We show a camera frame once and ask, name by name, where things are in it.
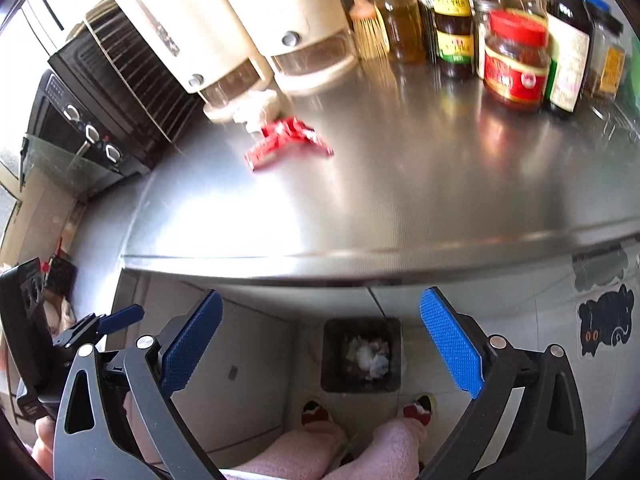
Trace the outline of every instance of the red lid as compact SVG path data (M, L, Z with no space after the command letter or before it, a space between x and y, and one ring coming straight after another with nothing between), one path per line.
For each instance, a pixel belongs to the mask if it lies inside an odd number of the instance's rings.
M540 48L546 48L549 43L548 29L532 18L506 10L493 10L490 20L491 30L507 40Z

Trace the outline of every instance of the jar with red lid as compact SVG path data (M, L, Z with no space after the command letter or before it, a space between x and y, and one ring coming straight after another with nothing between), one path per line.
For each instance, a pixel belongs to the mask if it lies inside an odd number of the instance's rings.
M484 86L509 108L538 110L550 65L547 28L532 18L505 10L494 10L490 24L484 52Z

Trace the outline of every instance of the blue lid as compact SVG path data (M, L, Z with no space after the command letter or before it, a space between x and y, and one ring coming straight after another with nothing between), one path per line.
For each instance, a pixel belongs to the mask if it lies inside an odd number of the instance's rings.
M585 0L585 1L589 2L591 5L595 7L598 7L603 12L611 12L611 6L607 2L604 2L603 0Z

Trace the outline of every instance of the white label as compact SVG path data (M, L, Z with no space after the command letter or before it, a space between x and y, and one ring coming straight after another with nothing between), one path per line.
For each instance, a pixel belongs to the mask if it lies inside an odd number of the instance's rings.
M580 94L580 84L589 56L589 35L549 16L551 59L557 65L550 81L549 100L560 108L573 112Z
M484 79L484 35L486 27L481 23L478 25L478 77Z

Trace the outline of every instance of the oven door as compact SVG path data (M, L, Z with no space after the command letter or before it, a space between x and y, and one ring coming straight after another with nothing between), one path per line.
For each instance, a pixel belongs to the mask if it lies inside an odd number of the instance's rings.
M101 152L40 94L36 96L26 135L25 175L39 168L54 183L81 202L121 180L122 175L104 165Z

